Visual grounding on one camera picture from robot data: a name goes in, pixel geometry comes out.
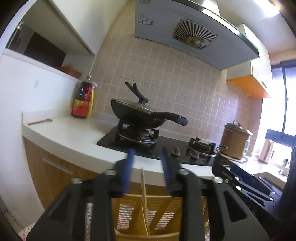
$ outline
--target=range hood label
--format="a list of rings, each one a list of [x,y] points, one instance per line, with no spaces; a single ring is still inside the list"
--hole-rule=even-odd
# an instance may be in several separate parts
[[[150,20],[138,20],[138,24],[143,24],[143,25],[153,25],[154,21]]]

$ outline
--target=rice cooker lid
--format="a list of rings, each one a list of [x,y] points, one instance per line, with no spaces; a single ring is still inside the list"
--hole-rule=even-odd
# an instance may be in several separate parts
[[[242,125],[241,125],[240,123],[236,123],[236,124],[235,124],[235,123],[227,123],[227,124],[225,125],[225,127],[228,127],[228,128],[231,128],[231,129],[235,129],[235,130],[237,130],[237,131],[244,132],[244,133],[246,133],[246,134],[249,134],[250,136],[253,135],[252,132],[250,132],[249,130],[243,128]]]

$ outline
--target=lid handle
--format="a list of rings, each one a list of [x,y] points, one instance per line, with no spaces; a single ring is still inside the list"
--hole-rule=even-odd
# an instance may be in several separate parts
[[[140,104],[148,103],[149,100],[142,95],[142,93],[139,91],[136,83],[131,85],[129,82],[126,82],[126,86],[134,93],[135,96],[137,96],[139,98]]]
[[[234,120],[234,121],[233,121],[233,124],[235,124],[235,125],[237,125],[237,126],[239,126],[239,127],[242,125],[242,124],[239,123],[237,120]]]

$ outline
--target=beige wall tile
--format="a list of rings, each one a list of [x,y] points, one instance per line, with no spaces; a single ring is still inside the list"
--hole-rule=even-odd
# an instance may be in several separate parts
[[[175,48],[134,37],[134,4],[129,1],[122,9],[92,69],[99,86],[94,110],[114,116],[111,98],[136,101],[127,81],[137,83],[149,107],[188,118],[186,127],[166,121],[161,128],[213,142],[220,141],[224,125],[234,120],[256,130],[260,103],[227,83],[227,71]]]
[[[281,61],[296,59],[296,48],[269,55],[271,64],[279,64]]]

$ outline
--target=range hood vent grille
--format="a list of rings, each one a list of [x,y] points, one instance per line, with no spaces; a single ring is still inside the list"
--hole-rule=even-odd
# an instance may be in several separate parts
[[[198,23],[183,18],[176,26],[172,38],[198,50],[203,50],[209,47],[218,38],[218,35]]]

